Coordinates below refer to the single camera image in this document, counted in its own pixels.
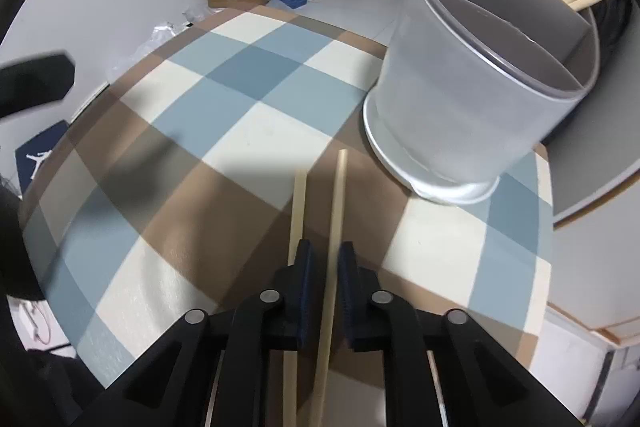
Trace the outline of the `navy jordan logo box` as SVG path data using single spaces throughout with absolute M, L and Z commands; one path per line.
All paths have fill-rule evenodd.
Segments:
M 60 120 L 36 134 L 15 151 L 18 184 L 22 194 L 26 193 L 38 170 L 68 127 L 70 125 L 66 120 Z

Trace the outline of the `white plastic bag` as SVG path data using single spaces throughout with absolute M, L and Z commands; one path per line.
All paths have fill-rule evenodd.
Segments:
M 157 50 L 163 44 L 168 43 L 168 41 L 172 38 L 180 35 L 183 31 L 187 30 L 195 23 L 205 20 L 207 17 L 215 14 L 216 12 L 216 9 L 211 9 L 207 5 L 191 6 L 189 9 L 186 9 L 182 13 L 184 18 L 183 22 L 165 22 L 156 25 L 153 28 L 149 39 L 138 46 L 136 52 L 134 52 L 134 55 L 132 57 L 135 60 L 141 60 L 143 57 L 146 57 L 150 53 Z

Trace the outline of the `checkered tablecloth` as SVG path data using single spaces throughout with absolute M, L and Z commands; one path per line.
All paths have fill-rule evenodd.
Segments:
M 21 208 L 32 269 L 81 361 L 111 384 L 180 315 L 234 308 L 288 257 L 294 176 L 324 275 L 336 156 L 348 154 L 344 239 L 416 307 L 468 309 L 532 361 L 551 274 L 548 156 L 490 199 L 410 193 L 362 130 L 384 46 L 269 8 L 229 10 L 161 46 L 39 155 Z

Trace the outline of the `translucent grey utensil holder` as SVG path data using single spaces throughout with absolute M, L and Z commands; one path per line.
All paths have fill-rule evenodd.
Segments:
M 563 0 L 401 0 L 364 127 L 375 155 L 414 194 L 474 204 L 599 72 L 594 17 Z

